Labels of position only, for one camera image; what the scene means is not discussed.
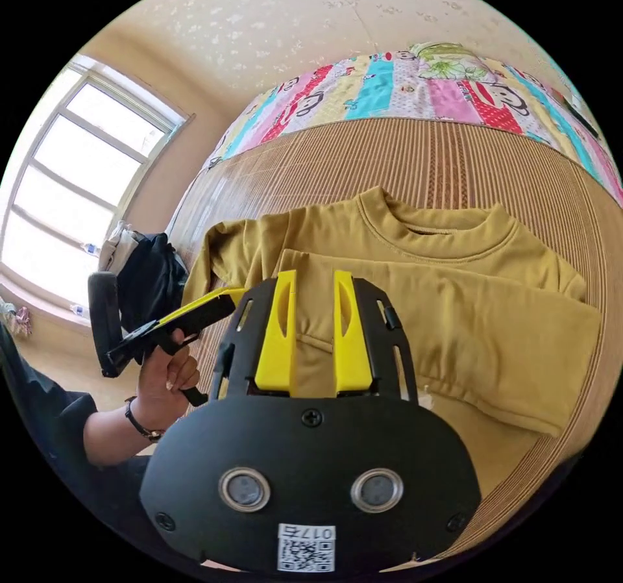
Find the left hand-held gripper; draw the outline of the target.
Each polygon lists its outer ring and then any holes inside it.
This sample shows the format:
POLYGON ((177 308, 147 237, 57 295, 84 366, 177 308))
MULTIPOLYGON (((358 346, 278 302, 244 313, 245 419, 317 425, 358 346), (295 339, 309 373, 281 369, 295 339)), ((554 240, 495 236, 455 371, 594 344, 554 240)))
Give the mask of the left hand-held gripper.
POLYGON ((199 338, 202 331, 230 316, 246 293, 244 288, 211 291, 169 315, 123 334, 117 299, 104 306, 104 376, 117 378, 131 361, 141 365, 160 347, 173 356, 199 338))

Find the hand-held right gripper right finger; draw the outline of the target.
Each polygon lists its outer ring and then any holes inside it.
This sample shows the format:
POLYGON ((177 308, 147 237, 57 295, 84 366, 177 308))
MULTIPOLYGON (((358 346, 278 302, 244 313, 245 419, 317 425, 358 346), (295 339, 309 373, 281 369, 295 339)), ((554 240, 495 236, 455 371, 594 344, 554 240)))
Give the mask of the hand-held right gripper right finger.
POLYGON ((337 394, 362 393, 372 386, 354 279, 349 272, 334 272, 333 373, 337 394))

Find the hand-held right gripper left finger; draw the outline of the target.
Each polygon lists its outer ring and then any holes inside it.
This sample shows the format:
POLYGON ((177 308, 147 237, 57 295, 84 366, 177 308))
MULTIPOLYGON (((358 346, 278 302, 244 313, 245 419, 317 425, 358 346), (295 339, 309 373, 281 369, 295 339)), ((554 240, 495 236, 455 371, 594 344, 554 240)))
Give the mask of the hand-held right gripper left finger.
POLYGON ((269 303, 265 336, 254 383, 263 393, 294 391, 297 272, 280 272, 269 303))

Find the person's left hand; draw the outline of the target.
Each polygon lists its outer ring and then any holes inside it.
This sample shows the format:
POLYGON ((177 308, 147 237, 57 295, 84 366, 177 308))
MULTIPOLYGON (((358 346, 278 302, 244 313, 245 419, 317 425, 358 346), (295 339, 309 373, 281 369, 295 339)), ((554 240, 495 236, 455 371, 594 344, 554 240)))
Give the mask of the person's left hand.
POLYGON ((182 346, 185 338, 180 329, 174 330, 171 341, 176 353, 170 355, 157 346, 143 362, 131 411, 146 430, 163 432, 188 409, 184 391, 199 383, 199 371, 189 348, 182 346))

